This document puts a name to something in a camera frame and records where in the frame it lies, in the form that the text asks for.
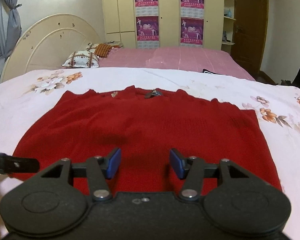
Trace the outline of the red embellished sweater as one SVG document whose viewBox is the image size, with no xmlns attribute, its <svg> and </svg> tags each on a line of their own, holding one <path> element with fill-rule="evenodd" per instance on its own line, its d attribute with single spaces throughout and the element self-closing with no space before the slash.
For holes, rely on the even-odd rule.
<svg viewBox="0 0 300 240">
<path fill-rule="evenodd" d="M 116 95 L 65 92 L 55 107 L 19 141 L 15 157 L 35 158 L 41 168 L 59 159 L 81 163 L 118 147 L 122 158 L 112 192 L 177 192 L 182 182 L 169 161 L 170 149 L 207 163 L 226 158 L 280 188 L 276 167 L 256 113 L 228 102 L 204 100 L 183 90 L 128 87 Z"/>
</svg>

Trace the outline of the floral pink quilt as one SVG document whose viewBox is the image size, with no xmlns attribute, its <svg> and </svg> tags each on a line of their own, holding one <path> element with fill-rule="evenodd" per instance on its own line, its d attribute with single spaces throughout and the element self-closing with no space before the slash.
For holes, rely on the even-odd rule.
<svg viewBox="0 0 300 240">
<path fill-rule="evenodd" d="M 169 69 L 82 69 L 81 77 L 61 88 L 74 69 L 33 70 L 0 84 L 0 152 L 12 154 L 21 137 L 62 94 L 143 89 L 184 90 L 206 100 L 229 102 L 256 112 L 292 213 L 284 232 L 300 239 L 300 89 L 265 85 L 219 74 Z"/>
</svg>

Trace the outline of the cream arched headboard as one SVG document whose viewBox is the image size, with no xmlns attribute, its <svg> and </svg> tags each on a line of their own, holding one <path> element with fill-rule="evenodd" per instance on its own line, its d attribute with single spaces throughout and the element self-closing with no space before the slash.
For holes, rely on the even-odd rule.
<svg viewBox="0 0 300 240">
<path fill-rule="evenodd" d="M 0 82 L 33 70 L 60 69 L 72 52 L 84 50 L 89 43 L 103 41 L 96 30 L 79 16 L 47 16 L 27 29 L 19 38 L 5 62 Z"/>
</svg>

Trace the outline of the white patterned pillow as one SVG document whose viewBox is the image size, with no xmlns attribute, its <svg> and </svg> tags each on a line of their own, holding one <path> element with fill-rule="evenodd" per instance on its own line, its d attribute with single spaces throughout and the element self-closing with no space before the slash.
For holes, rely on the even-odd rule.
<svg viewBox="0 0 300 240">
<path fill-rule="evenodd" d="M 64 68 L 98 68 L 98 56 L 94 53 L 82 50 L 71 53 L 62 64 Z"/>
</svg>

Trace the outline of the pink bed sheet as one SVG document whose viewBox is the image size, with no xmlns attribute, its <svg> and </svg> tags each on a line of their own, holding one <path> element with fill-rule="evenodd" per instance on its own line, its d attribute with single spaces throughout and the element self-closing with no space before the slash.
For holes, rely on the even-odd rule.
<svg viewBox="0 0 300 240">
<path fill-rule="evenodd" d="M 207 69 L 239 79 L 254 80 L 228 53 L 194 47 L 116 48 L 111 50 L 108 57 L 99 59 L 99 66 L 174 69 L 200 73 L 203 69 Z"/>
</svg>

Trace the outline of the orange striped pillow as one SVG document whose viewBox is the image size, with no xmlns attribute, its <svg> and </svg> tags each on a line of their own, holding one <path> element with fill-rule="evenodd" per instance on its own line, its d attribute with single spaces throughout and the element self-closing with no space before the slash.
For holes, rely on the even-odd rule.
<svg viewBox="0 0 300 240">
<path fill-rule="evenodd" d="M 97 57 L 106 58 L 112 49 L 121 47 L 123 47 L 122 43 L 89 43 L 85 50 L 95 54 Z"/>
</svg>

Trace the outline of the grey blue curtain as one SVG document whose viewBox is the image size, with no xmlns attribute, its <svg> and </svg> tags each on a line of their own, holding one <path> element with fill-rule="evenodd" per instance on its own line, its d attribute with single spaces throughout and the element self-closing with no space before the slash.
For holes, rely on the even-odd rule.
<svg viewBox="0 0 300 240">
<path fill-rule="evenodd" d="M 7 22 L 7 35 L 5 41 L 4 57 L 5 60 L 12 54 L 17 41 L 21 37 L 22 28 L 18 8 L 22 4 L 18 4 L 18 0 L 3 0 L 8 7 L 8 22 Z"/>
</svg>

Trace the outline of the lower right purple poster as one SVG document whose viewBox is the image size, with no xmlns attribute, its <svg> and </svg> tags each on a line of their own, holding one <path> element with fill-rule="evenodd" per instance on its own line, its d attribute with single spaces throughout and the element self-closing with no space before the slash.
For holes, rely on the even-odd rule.
<svg viewBox="0 0 300 240">
<path fill-rule="evenodd" d="M 204 20 L 182 17 L 180 22 L 180 45 L 202 47 L 204 43 Z"/>
</svg>

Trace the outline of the cream wardrobe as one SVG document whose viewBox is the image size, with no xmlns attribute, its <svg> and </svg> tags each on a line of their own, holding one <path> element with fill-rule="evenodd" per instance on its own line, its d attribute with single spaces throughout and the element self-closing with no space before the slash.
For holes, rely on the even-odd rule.
<svg viewBox="0 0 300 240">
<path fill-rule="evenodd" d="M 159 1 L 160 47 L 180 45 L 180 0 Z M 136 46 L 134 0 L 102 0 L 108 41 L 119 41 L 126 48 Z M 220 50 L 223 44 L 224 0 L 204 0 L 204 40 L 202 48 Z"/>
</svg>

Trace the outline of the brown wooden door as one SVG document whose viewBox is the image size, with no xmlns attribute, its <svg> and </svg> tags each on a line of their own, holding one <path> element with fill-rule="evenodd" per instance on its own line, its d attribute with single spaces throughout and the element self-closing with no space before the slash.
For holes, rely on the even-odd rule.
<svg viewBox="0 0 300 240">
<path fill-rule="evenodd" d="M 235 19 L 231 57 L 256 78 L 266 42 L 268 0 L 235 0 Z"/>
</svg>

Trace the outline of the lower left purple poster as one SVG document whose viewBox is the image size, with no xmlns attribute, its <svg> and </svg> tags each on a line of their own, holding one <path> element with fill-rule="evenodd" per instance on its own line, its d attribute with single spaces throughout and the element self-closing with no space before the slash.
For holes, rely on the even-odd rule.
<svg viewBox="0 0 300 240">
<path fill-rule="evenodd" d="M 138 49 L 156 49 L 160 47 L 159 17 L 136 17 L 136 46 Z"/>
</svg>

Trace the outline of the upper right purple poster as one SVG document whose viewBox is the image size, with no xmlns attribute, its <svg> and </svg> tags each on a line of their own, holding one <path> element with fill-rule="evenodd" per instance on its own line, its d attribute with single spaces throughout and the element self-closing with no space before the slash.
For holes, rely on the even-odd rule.
<svg viewBox="0 0 300 240">
<path fill-rule="evenodd" d="M 180 0 L 180 16 L 204 19 L 204 0 Z"/>
</svg>

